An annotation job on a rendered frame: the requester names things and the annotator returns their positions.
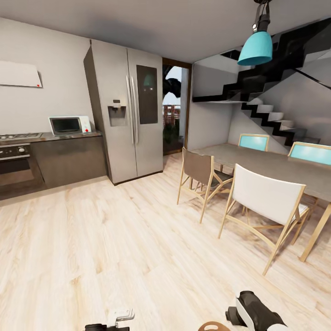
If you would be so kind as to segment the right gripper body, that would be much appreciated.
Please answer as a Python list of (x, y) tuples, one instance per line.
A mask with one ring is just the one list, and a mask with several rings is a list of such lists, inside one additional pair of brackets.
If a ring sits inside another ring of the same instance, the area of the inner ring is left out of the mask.
[(228, 311), (231, 319), (231, 324), (233, 326), (247, 326), (247, 324), (244, 323), (244, 321), (240, 317), (236, 306), (229, 306)]

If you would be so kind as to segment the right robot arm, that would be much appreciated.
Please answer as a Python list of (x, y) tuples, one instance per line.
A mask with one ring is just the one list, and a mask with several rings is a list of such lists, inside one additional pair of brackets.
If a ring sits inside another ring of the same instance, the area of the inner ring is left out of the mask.
[(236, 306), (229, 306), (225, 312), (233, 326), (247, 326), (250, 331), (292, 331), (253, 291), (235, 291), (235, 296)]

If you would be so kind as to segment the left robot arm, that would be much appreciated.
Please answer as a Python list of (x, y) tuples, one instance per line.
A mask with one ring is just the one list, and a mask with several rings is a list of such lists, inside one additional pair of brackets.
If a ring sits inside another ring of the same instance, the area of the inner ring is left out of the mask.
[(135, 312), (132, 308), (113, 309), (110, 313), (108, 325), (101, 323), (88, 324), (85, 326), (85, 331), (130, 331), (130, 327), (118, 327), (118, 321), (132, 320), (135, 317)]

